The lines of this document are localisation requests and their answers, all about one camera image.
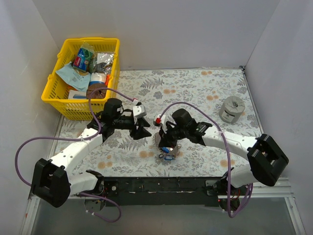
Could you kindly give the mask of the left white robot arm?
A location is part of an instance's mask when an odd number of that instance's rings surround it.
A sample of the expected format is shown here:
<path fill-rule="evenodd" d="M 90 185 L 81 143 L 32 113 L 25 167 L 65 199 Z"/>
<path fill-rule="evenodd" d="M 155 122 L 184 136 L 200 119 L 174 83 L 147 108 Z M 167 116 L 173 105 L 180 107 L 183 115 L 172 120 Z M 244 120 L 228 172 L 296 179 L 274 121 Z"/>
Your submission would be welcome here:
<path fill-rule="evenodd" d="M 133 100 L 132 109 L 125 110 L 121 100 L 110 98 L 103 111 L 94 115 L 79 138 L 49 160 L 40 159 L 36 162 L 31 192 L 56 208 L 75 194 L 101 195 L 105 191 L 102 174 L 94 170 L 73 177 L 70 174 L 84 157 L 102 145 L 115 130 L 128 130 L 134 140 L 150 137 L 151 133 L 147 131 L 150 125 L 145 116 L 146 109 L 138 100 Z"/>

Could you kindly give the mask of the metal disc keyring holder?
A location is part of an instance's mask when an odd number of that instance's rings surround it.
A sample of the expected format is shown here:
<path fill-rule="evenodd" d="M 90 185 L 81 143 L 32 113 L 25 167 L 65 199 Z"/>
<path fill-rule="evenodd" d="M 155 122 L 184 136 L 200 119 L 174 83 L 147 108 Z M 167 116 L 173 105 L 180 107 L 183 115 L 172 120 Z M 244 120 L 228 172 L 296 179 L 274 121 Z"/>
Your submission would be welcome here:
<path fill-rule="evenodd" d="M 179 155 L 179 150 L 181 148 L 181 144 L 177 144 L 176 147 L 174 148 L 169 148 L 170 152 L 169 153 L 165 153 L 161 150 L 161 148 L 158 147 L 158 143 L 159 143 L 160 137 L 159 134 L 156 133 L 153 136 L 153 142 L 154 142 L 154 146 L 160 151 L 159 154 L 163 154 L 163 155 L 173 155 L 175 158 Z"/>

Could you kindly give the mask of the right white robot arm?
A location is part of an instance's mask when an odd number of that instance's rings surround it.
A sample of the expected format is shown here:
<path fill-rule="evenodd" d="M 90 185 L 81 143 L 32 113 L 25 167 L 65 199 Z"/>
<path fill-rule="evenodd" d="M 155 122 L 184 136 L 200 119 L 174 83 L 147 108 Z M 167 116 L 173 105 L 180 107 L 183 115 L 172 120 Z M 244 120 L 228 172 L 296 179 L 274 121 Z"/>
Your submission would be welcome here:
<path fill-rule="evenodd" d="M 159 148 L 175 148 L 177 142 L 188 139 L 206 147 L 228 150 L 248 161 L 248 164 L 233 167 L 221 178 L 219 185 L 226 194 L 234 194 L 240 187 L 259 182 L 272 187 L 276 184 L 289 159 L 276 141 L 269 135 L 247 137 L 222 132 L 208 122 L 196 122 L 185 110 L 172 114 L 173 122 L 158 115 L 154 125 L 160 127 Z"/>

